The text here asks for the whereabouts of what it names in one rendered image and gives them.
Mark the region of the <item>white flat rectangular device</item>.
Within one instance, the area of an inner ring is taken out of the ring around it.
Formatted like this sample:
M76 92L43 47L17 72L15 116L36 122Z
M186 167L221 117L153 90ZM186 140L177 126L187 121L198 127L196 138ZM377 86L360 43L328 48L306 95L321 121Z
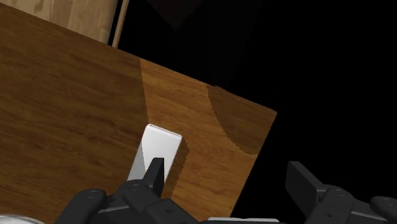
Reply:
M182 135L153 124L147 124L127 180L142 179L154 158L164 159L164 181L177 155Z

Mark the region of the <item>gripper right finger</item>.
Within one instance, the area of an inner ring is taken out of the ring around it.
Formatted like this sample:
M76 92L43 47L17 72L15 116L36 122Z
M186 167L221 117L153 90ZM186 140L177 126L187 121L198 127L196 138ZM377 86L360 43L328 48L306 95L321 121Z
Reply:
M326 185L300 162L286 169L286 191L305 215L304 224L397 224L397 199L355 199L343 188Z

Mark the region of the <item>white rounded object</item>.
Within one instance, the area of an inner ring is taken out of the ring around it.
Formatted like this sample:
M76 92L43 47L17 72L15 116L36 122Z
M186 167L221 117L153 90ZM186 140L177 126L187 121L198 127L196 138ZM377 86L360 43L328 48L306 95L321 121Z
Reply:
M0 224L45 224L34 218L16 214L0 214Z

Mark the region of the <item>brown wooden table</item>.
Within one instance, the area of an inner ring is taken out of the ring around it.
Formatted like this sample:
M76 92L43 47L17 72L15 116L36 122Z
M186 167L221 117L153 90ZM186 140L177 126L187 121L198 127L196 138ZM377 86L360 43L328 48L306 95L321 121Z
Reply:
M0 3L0 213L53 224L75 193L115 191L152 123L183 137L165 196L229 216L275 116Z

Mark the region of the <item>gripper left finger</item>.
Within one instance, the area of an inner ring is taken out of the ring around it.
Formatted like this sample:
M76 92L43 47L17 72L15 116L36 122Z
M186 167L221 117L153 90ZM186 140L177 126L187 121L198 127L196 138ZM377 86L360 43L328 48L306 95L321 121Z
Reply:
M163 188L164 159L153 158L142 179L125 182L115 195L141 224L199 224L171 199L161 199ZM104 190L83 190L73 196L54 224L89 224L106 201Z

